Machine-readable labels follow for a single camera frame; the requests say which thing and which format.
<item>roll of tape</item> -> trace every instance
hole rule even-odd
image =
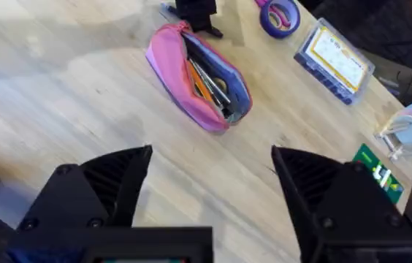
[[[279,20],[275,18],[274,12],[271,10],[278,9],[283,12],[289,19],[290,26],[284,27]],[[277,39],[283,39],[294,33],[300,25],[300,12],[297,5],[292,0],[269,0],[264,4],[259,14],[259,22],[263,29],[271,36]]]

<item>plastic box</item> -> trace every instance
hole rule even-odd
[[[294,58],[347,105],[359,100],[375,70],[324,18],[318,19]]]

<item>wooden table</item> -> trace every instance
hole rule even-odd
[[[160,1],[0,0],[0,218],[16,226],[56,166],[152,144],[134,225],[212,225],[217,262],[298,262],[271,145],[349,161],[402,105],[372,78],[339,102],[294,59],[316,19],[300,6],[291,37],[269,37],[252,0],[218,1],[210,39],[253,97],[226,134],[209,134],[171,102],[145,59],[165,18]],[[412,159],[389,164],[406,187]]]

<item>label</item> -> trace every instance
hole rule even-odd
[[[367,64],[328,28],[317,29],[305,53],[351,93],[359,90]]]

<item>pink pencil case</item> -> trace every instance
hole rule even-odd
[[[230,100],[227,114],[197,93],[187,65],[191,50],[210,66],[208,73],[224,82]],[[238,69],[194,34],[185,21],[162,26],[153,35],[146,58],[177,106],[210,132],[226,131],[251,109],[253,102]]]

